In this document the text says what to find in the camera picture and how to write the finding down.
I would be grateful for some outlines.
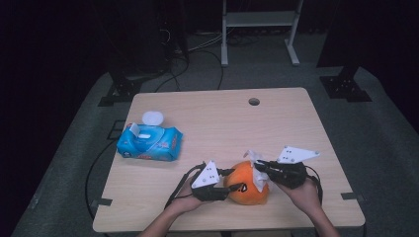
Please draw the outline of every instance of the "gray carpet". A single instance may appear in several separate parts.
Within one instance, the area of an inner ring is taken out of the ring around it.
[[[301,62],[293,67],[284,46],[285,36],[248,38],[255,43],[231,46],[229,66],[221,67],[208,52],[194,52],[188,70],[162,86],[164,91],[221,90],[246,88],[303,87],[308,91],[332,142],[354,192],[365,200],[360,206],[367,220],[368,236],[416,236],[419,233],[419,136],[385,94],[378,79],[360,68],[355,80],[367,91],[372,102],[348,103],[329,99],[319,77],[337,75],[341,68],[316,68],[325,35],[295,37],[294,47]],[[209,40],[189,37],[189,45]],[[219,57],[219,44],[206,47]],[[174,60],[174,74],[186,63]],[[154,92],[166,79],[147,81],[141,93]],[[85,180],[89,201],[101,196],[112,159],[115,142],[109,132],[115,121],[126,118],[129,103],[98,107],[112,80],[109,74],[98,79],[61,142],[34,201],[28,207],[13,236],[103,236],[92,229],[92,219],[84,197]],[[118,128],[123,123],[117,122]],[[118,136],[116,130],[112,137]],[[362,228],[340,229],[342,236],[363,236]],[[134,236],[113,233],[110,236]],[[311,229],[293,230],[294,237],[314,236]]]

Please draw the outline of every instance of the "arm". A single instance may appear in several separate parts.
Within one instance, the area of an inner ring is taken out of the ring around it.
[[[188,179],[172,203],[167,206],[154,220],[142,231],[138,237],[163,237],[169,231],[173,222],[183,213],[194,210],[206,201],[200,201],[191,196],[191,178]]]
[[[320,205],[317,188],[313,181],[307,179],[302,186],[293,190],[280,184],[276,185],[290,197],[298,209],[310,218],[321,237],[340,236]]]

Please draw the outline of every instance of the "pumpkin toy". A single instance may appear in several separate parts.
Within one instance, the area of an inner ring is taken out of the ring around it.
[[[240,204],[265,204],[268,200],[269,188],[267,184],[264,184],[263,189],[260,188],[260,192],[254,184],[252,162],[240,162],[234,165],[232,169],[234,169],[234,172],[224,177],[224,186],[229,187],[240,183],[243,183],[243,185],[236,192],[231,192],[228,197]]]

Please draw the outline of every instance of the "table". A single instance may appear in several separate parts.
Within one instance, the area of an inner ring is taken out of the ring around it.
[[[93,228],[98,232],[143,230],[163,209],[183,174],[214,160],[226,169],[253,149],[276,160],[285,145],[316,150],[318,158],[304,164],[319,174],[323,208],[337,227],[362,226],[364,215],[351,193],[330,140],[303,88],[197,91],[138,94],[126,123],[140,122],[143,113],[160,111],[164,127],[184,133],[174,162],[125,159],[116,153]],[[230,199],[206,204],[179,217],[171,231],[293,229],[312,227],[306,215],[272,186],[264,205],[240,205]]]
[[[226,1],[222,1],[222,42],[221,65],[228,65],[227,27],[275,27],[291,26],[291,34],[285,39],[287,51],[293,66],[299,65],[298,57],[293,49],[293,39],[298,26],[303,0],[298,0],[295,11],[281,12],[227,12]]]

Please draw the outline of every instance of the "wet wipes package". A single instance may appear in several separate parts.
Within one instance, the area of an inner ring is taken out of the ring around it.
[[[121,135],[117,149],[124,158],[174,161],[182,136],[176,127],[131,123]]]

